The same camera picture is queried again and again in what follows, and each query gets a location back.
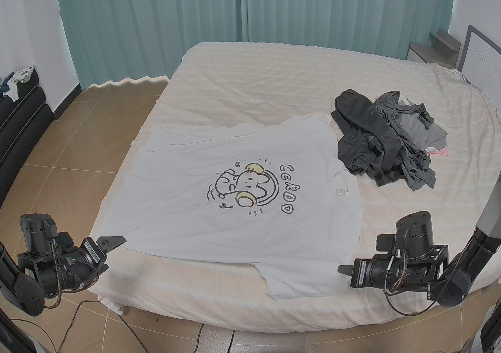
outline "bed sheet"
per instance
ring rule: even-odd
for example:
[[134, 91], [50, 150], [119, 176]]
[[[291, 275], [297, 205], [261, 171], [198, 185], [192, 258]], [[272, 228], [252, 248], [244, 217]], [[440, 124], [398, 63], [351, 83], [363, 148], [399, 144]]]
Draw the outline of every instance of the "bed sheet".
[[[501, 169], [501, 124], [488, 99], [437, 64], [420, 64], [335, 49], [264, 43], [201, 43], [191, 48], [174, 73], [124, 159], [91, 232], [100, 236], [123, 176], [139, 146], [157, 124], [273, 125], [292, 115], [329, 113], [335, 98], [354, 89], [374, 100], [400, 90], [423, 102], [448, 132], [449, 156], [432, 156], [437, 181], [412, 192], [404, 180], [376, 187], [357, 175], [365, 213], [353, 257], [372, 257], [376, 237], [394, 233], [395, 223], [415, 211], [432, 216], [436, 244], [448, 244], [452, 258], [471, 236]], [[338, 138], [342, 134], [333, 124]], [[496, 253], [472, 291], [501, 277]], [[257, 269], [111, 252], [91, 291], [118, 303], [181, 319], [243, 331], [289, 332], [379, 324], [398, 317], [381, 290], [349, 289], [328, 297], [273, 300]], [[428, 305], [425, 294], [393, 297], [412, 312]]]

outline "cartoon character print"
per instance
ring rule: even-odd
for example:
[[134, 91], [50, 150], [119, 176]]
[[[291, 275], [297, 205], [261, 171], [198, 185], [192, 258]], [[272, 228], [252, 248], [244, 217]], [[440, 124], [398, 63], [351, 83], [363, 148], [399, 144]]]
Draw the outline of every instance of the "cartoon character print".
[[[262, 206], [274, 200], [279, 193], [276, 176], [258, 163], [248, 164], [243, 172], [225, 170], [214, 184], [217, 196], [221, 199], [232, 197], [241, 207]], [[223, 204], [222, 208], [231, 208]]]

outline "baseboard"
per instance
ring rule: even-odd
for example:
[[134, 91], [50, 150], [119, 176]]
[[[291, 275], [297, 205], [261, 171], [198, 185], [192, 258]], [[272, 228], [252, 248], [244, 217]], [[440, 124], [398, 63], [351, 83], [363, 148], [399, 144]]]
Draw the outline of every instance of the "baseboard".
[[66, 111], [66, 108], [70, 106], [70, 104], [77, 98], [77, 96], [82, 93], [82, 88], [80, 87], [80, 83], [75, 86], [75, 88], [65, 97], [61, 104], [54, 110], [54, 119], [58, 120], [61, 118], [63, 112]]

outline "floor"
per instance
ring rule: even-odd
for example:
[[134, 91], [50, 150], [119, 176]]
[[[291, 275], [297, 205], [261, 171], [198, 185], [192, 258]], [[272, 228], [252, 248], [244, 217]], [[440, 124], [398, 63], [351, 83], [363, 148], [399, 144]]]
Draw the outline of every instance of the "floor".
[[[51, 214], [59, 231], [69, 231], [77, 244], [88, 236], [120, 164], [165, 85], [143, 84], [92, 88], [79, 95], [50, 125], [16, 178], [0, 209], [1, 240], [13, 256], [25, 249], [19, 217], [28, 212]], [[459, 350], [479, 327], [489, 306], [501, 296], [498, 284], [473, 293], [450, 309], [434, 308], [415, 318], [348, 330], [288, 334], [235, 333], [232, 353], [423, 352]], [[65, 295], [55, 310], [29, 318], [8, 302], [10, 318], [30, 319], [61, 342], [77, 304], [95, 299], [88, 292]], [[191, 353], [200, 324], [161, 317], [130, 308], [124, 319], [150, 353]], [[52, 351], [48, 338], [34, 325], [19, 326]], [[206, 325], [198, 352], [225, 353], [231, 330]], [[132, 333], [100, 303], [85, 303], [62, 352], [141, 353]]]

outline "headboard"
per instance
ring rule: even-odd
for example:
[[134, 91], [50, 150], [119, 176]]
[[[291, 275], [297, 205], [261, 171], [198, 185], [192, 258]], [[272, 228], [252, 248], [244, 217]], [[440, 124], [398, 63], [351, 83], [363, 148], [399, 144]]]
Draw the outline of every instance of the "headboard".
[[501, 48], [472, 25], [457, 69], [501, 111]]

